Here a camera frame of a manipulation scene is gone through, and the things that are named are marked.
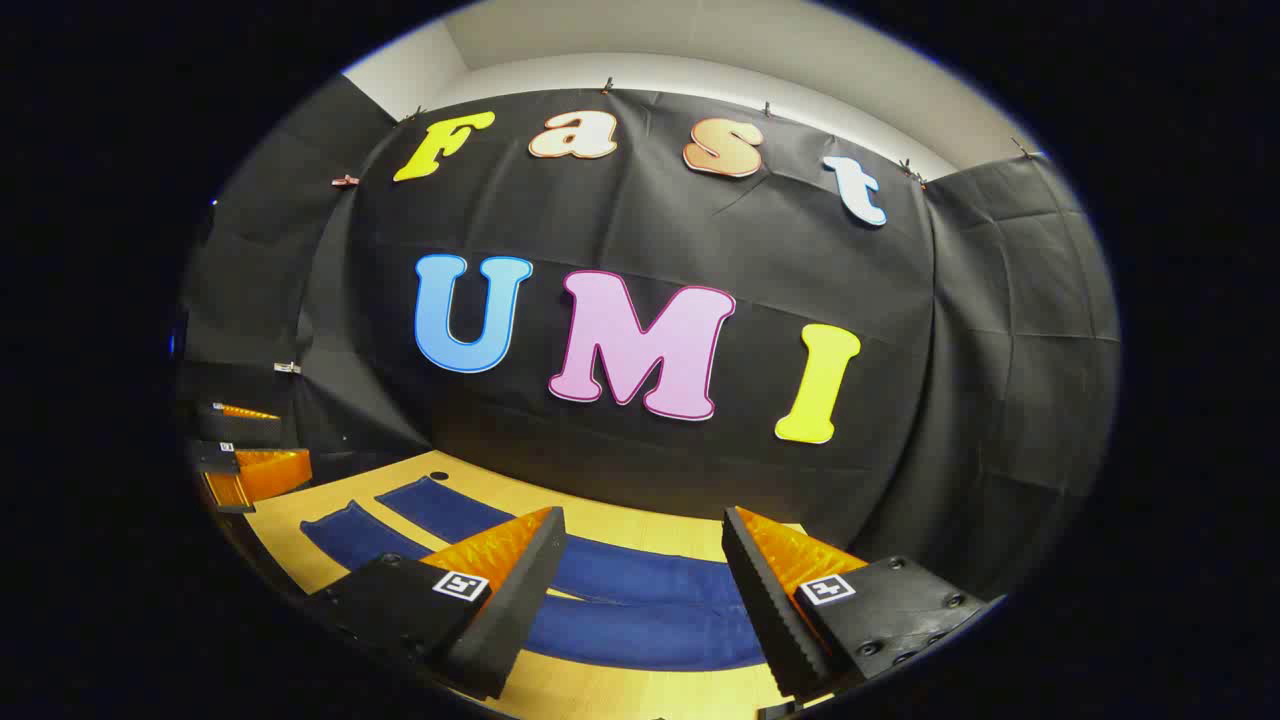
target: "black fabric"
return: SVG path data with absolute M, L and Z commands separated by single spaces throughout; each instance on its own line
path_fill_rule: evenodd
M 323 106 L 312 101 L 311 114 Z M 593 160 L 531 156 L 547 118 L 570 110 L 613 114 L 618 149 Z M 440 156 L 439 170 L 392 182 L 429 124 L 481 111 L 495 114 L 493 126 Z M 282 123 L 246 165 L 297 168 L 288 178 L 262 170 L 279 187 L 259 192 L 284 193 L 275 215 L 262 219 L 261 197 L 237 208 L 248 195 L 230 188 L 252 184 L 243 178 L 219 202 L 280 240 L 252 245 L 246 231 L 215 227 L 197 259 L 206 268 L 192 275 L 201 281 L 191 284 L 192 315 L 202 320 L 188 354 L 268 366 L 296 359 L 303 372 L 288 405 L 298 445 L 316 457 L 436 447 L 617 505 L 703 518 L 741 505 L 872 560 L 911 555 L 986 597 L 1042 556 L 1089 492 L 1112 413 L 1119 322 L 1098 241 L 1043 158 L 922 190 L 895 161 L 785 118 L 686 95 L 561 90 L 463 102 L 394 127 L 383 118 L 366 155 L 352 150 L 343 169 L 320 154 L 291 165 L 284 156 L 302 154 L 298 138 L 325 127 L 306 115 Z M 685 167 L 689 131 L 708 117 L 762 129 L 760 172 L 726 178 Z M 826 155 L 854 158 L 879 182 L 886 225 L 845 209 Z M 361 184 L 329 187 L 342 172 Z M 307 190 L 291 200 L 303 177 Z M 479 264 L 494 255 L 534 264 L 509 351 L 492 370 L 443 370 L 417 348 L 413 268 L 431 252 L 467 260 L 451 318 L 463 342 L 483 329 Z M 221 282 L 232 258 L 260 264 L 262 287 Z M 562 282 L 577 269 L 622 275 L 645 325 L 684 286 L 735 297 L 714 359 L 714 418 L 662 418 L 639 396 L 618 406 L 608 387 L 594 404 L 550 395 L 572 311 Z M 773 434 L 795 400 L 809 323 L 861 341 L 826 445 Z M 599 364 L 596 380 L 604 384 Z

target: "letter m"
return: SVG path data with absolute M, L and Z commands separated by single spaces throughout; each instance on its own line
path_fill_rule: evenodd
M 640 327 L 621 277 L 579 270 L 564 278 L 573 296 L 564 368 L 550 379 L 552 395 L 576 402 L 599 400 L 591 377 L 595 356 L 618 405 L 631 402 L 658 364 L 658 387 L 644 396 L 650 413 L 680 420 L 705 420 L 716 413 L 708 396 L 721 325 L 733 314 L 728 293 L 709 287 L 676 291 L 649 329 Z

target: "blue fabric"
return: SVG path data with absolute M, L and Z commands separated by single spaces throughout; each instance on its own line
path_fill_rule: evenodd
M 431 553 L 407 537 L 388 528 L 355 500 L 347 507 L 314 521 L 301 523 L 302 534 L 338 565 L 355 570 L 384 552 L 421 560 Z
M 388 496 L 381 496 L 378 500 L 387 503 Z M 447 537 L 444 532 L 440 532 L 442 525 L 451 528 L 452 533 L 457 532 L 457 528 L 465 527 L 466 521 L 476 521 L 476 518 L 488 518 L 486 521 L 492 521 L 494 512 L 503 515 L 503 518 L 488 527 L 511 518 L 453 491 L 448 491 L 442 497 L 447 498 L 445 507 L 452 515 L 447 515 L 442 523 L 428 529 L 451 543 L 486 528 L 477 528 L 467 536 Z M 402 493 L 401 502 L 397 503 L 402 503 L 403 500 L 404 495 Z M 475 505 L 479 505 L 483 511 L 470 512 L 474 510 L 471 506 Z M 402 514 L 426 527 L 412 514 Z M 398 552 L 406 557 L 426 557 L 433 552 L 388 528 L 355 501 L 343 510 L 320 520 L 303 521 L 301 528 L 316 547 L 348 570 L 355 570 L 384 552 Z M 640 592 L 645 583 L 667 588 L 668 594 L 677 596 L 704 598 L 722 592 L 714 589 L 714 585 L 705 584 L 705 569 L 699 566 L 719 565 L 717 562 L 639 552 L 582 538 L 571 538 L 561 560 L 562 574 L 564 574 L 563 570 L 571 559 L 570 551 L 575 547 L 579 550 L 573 553 L 572 565 L 575 568 L 567 574 L 570 584 L 580 584 L 586 588 L 599 587 L 604 591 L 617 591 L 621 587 L 636 596 L 645 594 Z M 687 568 L 698 569 L 691 573 L 681 573 L 681 564 L 672 561 L 691 562 L 694 565 Z M 662 573 L 671 573 L 671 577 L 663 577 Z M 605 582 L 609 578 L 625 575 L 626 582 Z M 650 592 L 648 597 L 659 594 L 662 593 Z M 708 602 L 625 605 L 618 601 L 593 602 L 545 596 L 534 619 L 525 648 L 562 660 L 634 670 L 709 671 L 764 662 L 764 653 L 741 601 L 736 605 Z
M 511 520 L 500 510 L 430 478 L 378 496 L 378 501 L 449 543 Z M 552 587 L 585 600 L 623 605 L 741 607 L 728 565 L 659 555 L 570 536 Z

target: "black backdrop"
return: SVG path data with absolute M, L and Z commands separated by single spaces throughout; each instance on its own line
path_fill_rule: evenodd
M 613 114 L 618 150 L 531 156 L 547 118 L 571 110 Z M 434 174 L 392 181 L 429 124 L 483 111 L 493 126 Z M 689 170 L 681 150 L 709 117 L 759 127 L 764 168 Z M 877 178 L 887 224 L 845 209 L 828 155 Z M 352 168 L 357 188 L 328 184 Z M 321 480 L 352 457 L 438 447 L 618 505 L 703 518 L 741 505 L 860 555 L 913 555 L 993 596 L 1069 521 L 1105 450 L 1119 361 L 1110 278 L 1078 201 L 1039 156 L 922 188 L 845 140 L 687 95 L 525 92 L 392 128 L 338 78 L 255 150 L 215 210 L 187 282 L 187 356 L 200 363 L 188 387 L 227 402 L 283 391 L 261 402 L 289 418 Z M 497 368 L 452 373 L 419 351 L 413 265 L 430 252 L 472 268 L 451 323 L 465 341 L 483 329 L 480 261 L 534 263 Z M 716 416 L 687 423 L 608 392 L 594 404 L 548 392 L 572 310 L 562 281 L 582 268 L 622 275 L 644 325 L 682 286 L 735 297 L 714 360 Z M 773 434 L 805 366 L 808 323 L 861 340 L 824 445 Z M 302 375 L 271 373 L 276 361 Z
M 1130 359 L 1103 477 L 1043 571 L 972 639 L 812 715 L 1275 715 L 1275 462 L 1262 452 L 1275 337 L 1260 318 L 1276 254 L 1270 225 L 1251 222 L 1271 204 L 1270 143 L 1244 101 L 1272 68 L 1274 8 L 858 12 L 1021 114 L 1079 181 Z M 10 484 L 9 528 L 31 533 L 9 575 L 10 597 L 29 601 L 19 707 L 227 717 L 252 697 L 261 716 L 462 714 L 448 693 L 348 655 L 246 568 L 170 443 L 165 361 L 187 240 L 218 184 L 344 63 L 430 15 L 316 0 L 31 5 L 13 18 L 10 197 L 29 224 L 4 264 L 26 409 L 12 459 L 40 461 Z

